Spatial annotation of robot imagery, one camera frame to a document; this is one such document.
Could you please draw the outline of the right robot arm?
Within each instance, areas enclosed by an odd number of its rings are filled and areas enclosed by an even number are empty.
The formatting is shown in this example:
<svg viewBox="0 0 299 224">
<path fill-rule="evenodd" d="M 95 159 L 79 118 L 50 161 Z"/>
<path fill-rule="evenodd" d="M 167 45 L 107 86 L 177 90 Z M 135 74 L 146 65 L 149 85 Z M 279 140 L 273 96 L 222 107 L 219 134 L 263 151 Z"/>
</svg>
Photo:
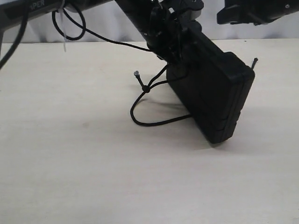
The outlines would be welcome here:
<svg viewBox="0 0 299 224">
<path fill-rule="evenodd" d="M 217 23 L 269 24 L 283 16 L 299 11 L 297 0 L 226 0 L 225 6 L 217 13 Z"/>
</svg>

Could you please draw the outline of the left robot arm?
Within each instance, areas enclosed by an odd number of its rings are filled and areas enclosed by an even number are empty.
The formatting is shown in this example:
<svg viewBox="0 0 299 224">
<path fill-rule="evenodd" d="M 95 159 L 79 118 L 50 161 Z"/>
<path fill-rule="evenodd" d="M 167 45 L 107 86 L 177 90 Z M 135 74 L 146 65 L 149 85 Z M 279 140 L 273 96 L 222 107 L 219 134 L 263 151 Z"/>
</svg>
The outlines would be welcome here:
<svg viewBox="0 0 299 224">
<path fill-rule="evenodd" d="M 20 29 L 9 51 L 3 56 L 0 65 L 4 66 L 20 44 L 29 20 L 52 13 L 54 26 L 57 25 L 56 13 L 73 10 L 82 20 L 82 33 L 78 37 L 67 36 L 70 41 L 81 39 L 86 29 L 84 10 L 105 4 L 105 0 L 2 0 L 0 2 L 0 31 L 19 25 Z M 204 3 L 200 0 L 118 0 L 117 4 L 132 21 L 146 40 L 148 52 L 159 54 L 167 49 L 171 31 L 171 23 L 189 11 L 199 12 Z"/>
</svg>

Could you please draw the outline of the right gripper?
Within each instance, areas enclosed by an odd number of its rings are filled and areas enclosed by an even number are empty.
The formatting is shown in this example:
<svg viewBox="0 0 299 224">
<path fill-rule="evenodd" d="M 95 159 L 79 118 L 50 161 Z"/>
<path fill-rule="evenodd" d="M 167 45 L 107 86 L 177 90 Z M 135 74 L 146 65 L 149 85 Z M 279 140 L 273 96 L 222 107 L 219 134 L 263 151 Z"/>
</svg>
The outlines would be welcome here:
<svg viewBox="0 0 299 224">
<path fill-rule="evenodd" d="M 286 5 L 286 0 L 226 0 L 216 19 L 220 25 L 269 24 L 285 15 Z"/>
</svg>

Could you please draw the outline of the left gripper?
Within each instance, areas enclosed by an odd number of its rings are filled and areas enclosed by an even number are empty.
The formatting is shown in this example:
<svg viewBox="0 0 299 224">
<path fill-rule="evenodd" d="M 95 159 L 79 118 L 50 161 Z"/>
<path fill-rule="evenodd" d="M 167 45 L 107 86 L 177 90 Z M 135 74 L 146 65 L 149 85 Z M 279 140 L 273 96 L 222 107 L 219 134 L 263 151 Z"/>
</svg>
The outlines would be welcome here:
<svg viewBox="0 0 299 224">
<path fill-rule="evenodd" d="M 158 58 L 174 63 L 180 61 L 182 19 L 197 18 L 203 9 L 201 0 L 151 0 L 145 40 Z"/>
</svg>

